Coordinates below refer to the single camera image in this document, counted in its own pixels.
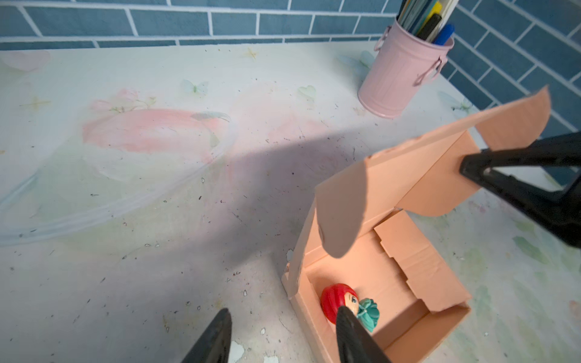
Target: grout line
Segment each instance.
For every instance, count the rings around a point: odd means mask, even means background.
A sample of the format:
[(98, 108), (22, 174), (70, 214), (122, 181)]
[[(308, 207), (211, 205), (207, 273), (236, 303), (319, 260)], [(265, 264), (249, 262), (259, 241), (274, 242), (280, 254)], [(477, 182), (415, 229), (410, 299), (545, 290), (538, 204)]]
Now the grout line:
[[(511, 10), (514, 10), (515, 12), (517, 12), (518, 14), (520, 14), (521, 16), (526, 18), (527, 20), (532, 21), (535, 25), (542, 28), (544, 31), (551, 34), (553, 37), (555, 37), (555, 38), (561, 40), (563, 43), (566, 43), (567, 45), (571, 46), (573, 49), (577, 50), (578, 52), (581, 52), (581, 45), (579, 45), (576, 42), (574, 42), (573, 40), (567, 38), (566, 36), (559, 33), (557, 30), (553, 29), (549, 25), (546, 25), (543, 21), (539, 20), (538, 18), (536, 18), (536, 17), (532, 16), (531, 14), (527, 13), (526, 11), (522, 10), (518, 6), (514, 5), (513, 3), (509, 3), (506, 1), (503, 1), (502, 3), (504, 5), (506, 5), (508, 8), (510, 8)], [(460, 9), (460, 11), (465, 12), (467, 15), (468, 15), (468, 13), (470, 13), (468, 10), (466, 10), (460, 4), (458, 4), (456, 7), (458, 9)]]
[(488, 90), (486, 88), (482, 87), (480, 85), (480, 83), (476, 82), (474, 80), (474, 78), (472, 78), (471, 75), (466, 73), (462, 68), (458, 67), (458, 65), (453, 60), (448, 59), (448, 62), (450, 62), (450, 64), (452, 64), (454, 67), (456, 67), (456, 70), (458, 72), (460, 72), (464, 77), (466, 77), (470, 82), (472, 82), (478, 89), (480, 89), (482, 91), (482, 93), (484, 93), (486, 96), (488, 96), (488, 98), (490, 98), (492, 101), (498, 103), (499, 105), (502, 105), (502, 102), (497, 100), (496, 97), (494, 97), (490, 92), (488, 92)]
[(492, 71), (492, 67), (488, 68), (488, 69), (486, 70), (486, 72), (484, 72), (484, 73), (482, 74), (482, 76), (480, 76), (480, 78), (476, 80), (476, 82), (480, 83), (480, 81), (482, 81), (482, 79), (483, 79), (484, 77), (486, 77), (486, 76), (487, 76), (487, 75), (490, 73), (490, 71)]
[(129, 21), (129, 26), (131, 27), (131, 31), (133, 32), (133, 36), (137, 37), (137, 28), (135, 27), (135, 23), (133, 22), (133, 17), (131, 16), (131, 11), (125, 8), (125, 15), (127, 15), (127, 20)]
[(524, 80), (526, 78), (526, 76), (528, 76), (533, 70), (535, 70), (536, 67), (537, 67), (537, 65), (533, 64), (533, 66), (528, 71), (526, 71), (525, 74), (523, 74), (522, 76), (520, 76), (517, 79), (517, 82), (519, 82), (519, 83), (522, 82), (522, 80)]
[(309, 35), (311, 35), (311, 31), (313, 30), (314, 22), (315, 22), (315, 14), (313, 14), (313, 17), (311, 18), (311, 25), (309, 25)]
[(454, 34), (454, 39), (455, 40), (457, 39), (460, 43), (462, 43), (463, 46), (465, 46), (470, 51), (472, 51), (472, 53), (474, 53), (478, 58), (482, 59), (486, 64), (488, 64), (490, 67), (494, 68), (495, 71), (497, 71), (498, 73), (500, 73), (501, 76), (503, 76), (507, 81), (509, 81), (514, 87), (517, 87), (525, 95), (529, 95), (530, 94), (530, 92), (529, 92), (528, 89), (526, 89), (521, 84), (519, 84), (515, 80), (513, 80), (512, 77), (509, 76), (504, 70), (502, 70), (501, 68), (499, 68), (498, 66), (496, 66), (494, 63), (492, 63), (488, 58), (486, 58), (482, 54), (480, 54), (480, 52), (477, 49), (474, 49), (464, 39), (460, 38), (457, 34)]
[(482, 2), (482, 0), (478, 0), (476, 2), (476, 5), (474, 5), (474, 7), (472, 8), (472, 10), (470, 10), (470, 12), (473, 13), (476, 10), (476, 8), (478, 7), (478, 5), (480, 5), (481, 2)]
[(526, 33), (530, 32), (530, 30), (535, 26), (534, 23), (531, 23), (526, 29), (525, 31), (522, 32), (521, 35), (518, 36), (517, 39), (514, 40), (514, 44), (518, 44), (519, 41), (521, 41), (522, 38), (525, 37)]
[(482, 43), (482, 41), (484, 40), (484, 38), (486, 38), (488, 34), (490, 34), (490, 30), (487, 29), (484, 35), (480, 39), (478, 39), (478, 42), (476, 42), (476, 44), (474, 45), (474, 49), (478, 48), (480, 43)]
[(208, 12), (208, 34), (214, 35), (214, 23), (212, 23), (212, 13)]
[(458, 5), (456, 8), (459, 9), (460, 11), (462, 11), (463, 13), (465, 13), (466, 15), (468, 15), (472, 20), (474, 20), (475, 22), (477, 22), (478, 24), (480, 24), (484, 28), (490, 30), (490, 32), (492, 34), (494, 34), (497, 38), (499, 38), (500, 40), (502, 40), (503, 42), (505, 42), (508, 46), (510, 46), (515, 51), (519, 52), (522, 56), (524, 56), (525, 58), (527, 58), (528, 60), (530, 60), (533, 64), (536, 64), (539, 68), (541, 68), (545, 72), (549, 73), (549, 75), (551, 75), (557, 81), (559, 81), (560, 83), (562, 83), (565, 87), (569, 88), (569, 90), (571, 92), (573, 92), (577, 96), (581, 97), (581, 91), (579, 90), (579, 88), (577, 88), (576, 86), (574, 86), (573, 84), (571, 84), (569, 81), (567, 81), (566, 79), (564, 79), (563, 76), (561, 76), (560, 74), (558, 74), (554, 70), (552, 70), (549, 67), (547, 67), (543, 62), (539, 61), (538, 59), (536, 59), (532, 55), (528, 54), (527, 51), (525, 51), (524, 49), (522, 49), (519, 45), (514, 44), (510, 39), (508, 39), (504, 35), (500, 34), (500, 32), (498, 32), (496, 29), (490, 27), (483, 20), (481, 20), (480, 18), (476, 17), (474, 14), (469, 13), (466, 9), (464, 9), (464, 7), (462, 5)]
[(569, 121), (564, 119), (557, 111), (551, 110), (551, 116), (553, 116), (557, 121), (559, 121), (561, 124), (563, 124), (563, 126), (568, 128), (569, 130), (571, 130), (573, 132), (578, 131), (575, 126), (573, 126), (571, 123), (569, 123)]
[(576, 26), (576, 27), (575, 27), (575, 29), (571, 30), (571, 31), (569, 32), (569, 34), (567, 34), (567, 38), (570, 38), (570, 37), (572, 37), (572, 36), (573, 36), (573, 34), (575, 34), (576, 32), (578, 32), (578, 31), (579, 31), (579, 29), (581, 29), (581, 23), (579, 23), (579, 25), (578, 25), (578, 26)]
[(24, 6), (18, 5), (16, 6), (16, 8), (22, 14), (22, 16), (24, 16), (24, 19), (26, 20), (28, 25), (32, 28), (34, 34), (36, 34), (38, 37), (41, 37), (42, 33), (40, 32), (40, 29), (36, 26), (36, 24), (34, 24), (33, 18), (31, 18), (30, 15), (28, 15)]
[(355, 27), (353, 28), (353, 32), (351, 34), (355, 34), (355, 31), (357, 30), (357, 26), (359, 25), (360, 20), (361, 20), (361, 15), (359, 15), (359, 17), (357, 18), (357, 21), (355, 22)]
[(569, 82), (573, 83), (577, 79), (579, 79), (579, 77), (581, 77), (581, 71), (579, 73), (575, 74), (573, 77), (571, 77), (571, 79), (569, 80)]
[(450, 78), (452, 78), (452, 76), (454, 76), (456, 74), (456, 72), (458, 72), (458, 68), (454, 68), (454, 70), (452, 71), (452, 73), (450, 73), (450, 75), (448, 76), (448, 78), (446, 78), (448, 81), (450, 81)]
[[(163, 5), (143, 5), (143, 4), (115, 4), (115, 3), (97, 3), (97, 2), (65, 2), (65, 1), (34, 1), (22, 0), (18, 2), (21, 6), (41, 6), (43, 8), (73, 8), (73, 9), (129, 9), (129, 10), (154, 10), (165, 12), (212, 12), (212, 13), (252, 13), (260, 12), (262, 14), (275, 15), (334, 15), (334, 16), (359, 16), (357, 12), (330, 12), (330, 11), (307, 11), (307, 10), (276, 10), (276, 9), (233, 9), (212, 6), (167, 6)], [(0, 6), (14, 6), (13, 0), (0, 0)], [(397, 13), (366, 13), (370, 17), (395, 17)]]
[[(366, 34), (288, 34), (284, 35), (286, 39), (294, 38), (326, 38), (326, 37), (342, 37), (342, 38), (359, 38), (359, 37), (379, 37), (381, 33), (366, 33)], [(261, 34), (261, 35), (152, 35), (139, 36), (136, 38), (133, 35), (114, 35), (101, 37), (79, 37), (79, 36), (59, 36), (59, 37), (2, 37), (1, 43), (12, 42), (67, 42), (67, 41), (134, 41), (134, 40), (221, 40), (221, 39), (279, 39), (281, 34)]]

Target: tile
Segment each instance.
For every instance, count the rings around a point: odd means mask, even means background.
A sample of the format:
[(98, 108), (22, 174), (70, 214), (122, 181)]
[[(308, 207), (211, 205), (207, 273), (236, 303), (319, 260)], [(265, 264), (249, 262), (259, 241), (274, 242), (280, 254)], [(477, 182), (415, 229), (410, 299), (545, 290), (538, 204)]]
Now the tile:
[(474, 106), (481, 110), (485, 109), (492, 102), (484, 92), (478, 89), (474, 83), (470, 82), (470, 80), (464, 77), (460, 72), (456, 72), (456, 74), (450, 78), (450, 83), (452, 83), (454, 87), (468, 98)]
[(0, 6), (0, 37), (21, 37), (34, 34), (15, 6)]
[(488, 72), (480, 81), (480, 85), (502, 103), (508, 103), (525, 96), (520, 89), (495, 70)]
[(385, 6), (384, 14), (397, 14), (399, 13), (399, 8), (401, 6), (402, 0), (388, 0), (388, 4)]
[(547, 173), (551, 174), (551, 176), (562, 186), (569, 185), (570, 182), (573, 181), (575, 177), (575, 172), (570, 168), (563, 168), (563, 167), (543, 167), (547, 171)]
[(139, 35), (209, 35), (207, 13), (132, 10)]
[(570, 0), (517, 0), (515, 4), (565, 35), (581, 20), (581, 6)]
[(383, 34), (385, 28), (393, 24), (394, 20), (394, 17), (362, 16), (355, 34)]
[(449, 22), (454, 24), (455, 33), (472, 46), (478, 43), (480, 38), (486, 33), (486, 29), (483, 26), (458, 9), (452, 12)]
[(274, 38), (274, 39), (196, 39), (196, 40), (180, 40), (180, 45), (259, 44), (259, 43), (282, 43), (282, 38)]
[(123, 10), (26, 7), (26, 11), (44, 36), (133, 35)]
[(581, 98), (569, 88), (562, 85), (541, 68), (535, 68), (521, 81), (521, 84), (530, 92), (536, 92), (548, 84), (553, 110), (581, 130)]
[(261, 14), (259, 34), (308, 34), (310, 15)]
[(515, 80), (533, 66), (527, 58), (491, 33), (476, 50)]
[(288, 0), (171, 0), (171, 4), (174, 6), (216, 6), (219, 8), (286, 10)]
[(77, 0), (77, 2), (101, 2), (113, 4), (140, 4), (140, 5), (166, 5), (166, 0)]
[(538, 26), (526, 33), (518, 45), (566, 79), (581, 71), (581, 53)]
[(291, 10), (338, 12), (341, 0), (292, 0)]
[(354, 41), (369, 41), (369, 37), (351, 37), (351, 38), (331, 38), (332, 42), (354, 42)]
[(454, 47), (448, 52), (448, 58), (475, 80), (479, 79), (490, 68), (485, 61), (460, 42), (454, 43)]
[(77, 49), (94, 48), (92, 42), (10, 42), (0, 43), (0, 51), (20, 51), (28, 49)]
[(97, 42), (101, 48), (130, 48), (134, 46), (168, 46), (175, 45), (173, 40), (136, 40), (136, 41), (103, 41)]
[(573, 35), (571, 35), (571, 40), (577, 44), (581, 44), (581, 29), (579, 29)]
[(478, 0), (460, 0), (458, 3), (470, 11), (476, 6)]
[(571, 130), (566, 128), (562, 123), (560, 123), (556, 118), (553, 116), (549, 117), (547, 126), (541, 133), (543, 138), (550, 138), (553, 136), (565, 135), (570, 134)]
[(510, 40), (516, 40), (531, 24), (525, 17), (498, 0), (482, 0), (474, 15)]
[(356, 23), (357, 16), (317, 15), (311, 34), (351, 34)]
[(351, 13), (381, 13), (384, 4), (385, 0), (345, 0), (341, 11)]
[(443, 75), (444, 78), (448, 79), (448, 77), (452, 74), (454, 70), (456, 70), (456, 67), (454, 67), (450, 63), (446, 63), (444, 64), (444, 68), (442, 68), (440, 74)]
[(212, 13), (214, 35), (256, 34), (256, 14)]
[(329, 38), (291, 38), (285, 39), (285, 43), (315, 43), (315, 42), (328, 42)]

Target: marker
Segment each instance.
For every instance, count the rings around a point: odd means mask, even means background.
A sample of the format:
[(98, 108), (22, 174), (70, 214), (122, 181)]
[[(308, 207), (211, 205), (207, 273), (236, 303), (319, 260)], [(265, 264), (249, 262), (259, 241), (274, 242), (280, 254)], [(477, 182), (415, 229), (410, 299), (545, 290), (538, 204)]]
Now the marker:
[(432, 15), (432, 17), (430, 18), (430, 20), (428, 20), (426, 25), (424, 25), (424, 27), (421, 28), (421, 30), (418, 32), (418, 38), (426, 40), (430, 33), (432, 32), (432, 30), (434, 30), (437, 27), (438, 23), (440, 23), (440, 21), (442, 21), (442, 17), (440, 14)]
[(454, 34), (454, 25), (453, 24), (446, 24), (442, 30), (440, 30), (440, 34), (437, 35), (436, 40), (434, 40), (435, 45), (444, 45), (450, 39), (450, 37)]

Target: box flap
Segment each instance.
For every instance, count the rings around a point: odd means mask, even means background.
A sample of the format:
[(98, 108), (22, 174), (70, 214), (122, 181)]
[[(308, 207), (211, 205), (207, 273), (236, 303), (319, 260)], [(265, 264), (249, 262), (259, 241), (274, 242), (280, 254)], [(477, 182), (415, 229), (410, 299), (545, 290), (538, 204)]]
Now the box flap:
[(464, 131), (396, 206), (428, 217), (449, 213), (480, 189), (458, 172), (464, 156), (479, 152), (470, 133)]
[(445, 310), (472, 298), (454, 272), (405, 211), (375, 227), (381, 246), (407, 277), (407, 284), (430, 312)]

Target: bucket handle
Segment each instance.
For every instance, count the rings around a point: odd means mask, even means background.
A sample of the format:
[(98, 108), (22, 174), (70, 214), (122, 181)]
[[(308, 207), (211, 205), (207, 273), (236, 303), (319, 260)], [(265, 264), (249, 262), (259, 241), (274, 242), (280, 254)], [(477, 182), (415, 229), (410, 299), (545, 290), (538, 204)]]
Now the bucket handle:
[[(440, 72), (442, 71), (442, 68), (444, 68), (446, 63), (448, 63), (448, 58), (444, 57), (444, 59), (442, 59), (442, 57), (438, 57), (437, 61), (434, 62), (434, 64), (430, 67), (430, 69), (428, 69), (426, 72), (424, 72), (423, 74), (421, 74), (418, 77), (418, 79), (414, 83), (414, 86), (419, 86), (419, 85), (430, 83), (431, 81), (433, 81), (434, 78), (436, 78), (437, 75), (440, 74)], [(434, 70), (436, 71), (436, 73), (430, 79), (426, 80), (426, 77), (428, 76), (428, 74), (430, 74)]]
[(373, 50), (375, 52), (379, 51), (381, 49), (381, 47), (383, 46), (383, 42), (385, 40), (385, 38), (388, 37), (389, 31), (392, 29), (392, 26), (389, 25), (387, 28), (385, 28), (385, 31), (383, 32), (383, 35), (377, 40), (377, 43), (375, 43), (375, 47), (373, 48)]

